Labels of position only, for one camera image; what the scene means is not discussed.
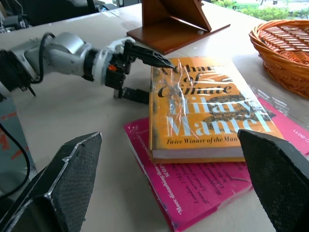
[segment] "wooden stand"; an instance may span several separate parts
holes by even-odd
[[[224,15],[204,12],[200,0],[143,0],[143,26],[127,35],[166,55],[230,26]]]

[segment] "woven basket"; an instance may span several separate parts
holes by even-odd
[[[249,34],[269,75],[309,99],[309,20],[273,20]]]

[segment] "table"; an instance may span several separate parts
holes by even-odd
[[[286,111],[303,127],[309,101],[286,92],[273,82],[262,67],[262,60],[250,43],[250,29],[262,21],[212,4],[203,10],[231,19],[231,27],[192,43],[168,57],[231,57],[248,84]],[[50,31],[76,33],[95,47],[103,47],[141,26],[141,6],[134,5],[53,24],[0,35],[0,48],[9,49]],[[137,61],[125,85],[148,90],[150,67]],[[66,141],[93,131],[102,132],[102,148],[94,191],[82,232],[167,232],[168,225],[128,146],[123,125],[148,116],[148,106],[114,100],[113,90],[76,76],[52,73],[39,85],[37,94],[13,93],[29,149],[40,171]],[[202,220],[188,232],[274,232],[254,191]]]

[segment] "book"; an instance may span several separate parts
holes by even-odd
[[[309,131],[305,130],[270,103],[262,98],[258,98],[260,103],[266,109],[269,117],[280,130],[284,139],[289,141],[300,153],[309,160]]]
[[[160,208],[181,232],[252,189],[244,162],[155,164],[149,157],[149,119],[124,126],[129,144]]]
[[[173,58],[152,67],[150,151],[155,163],[244,161],[239,129],[283,138],[234,64]]]

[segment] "pink book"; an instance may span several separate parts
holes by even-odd
[[[124,126],[168,223],[180,232],[252,189],[243,162],[153,164],[148,156],[149,121]]]
[[[267,110],[271,120],[280,130],[284,139],[289,141],[307,159],[309,159],[309,131],[294,123],[291,119],[278,111],[267,101],[258,98],[260,103]]]

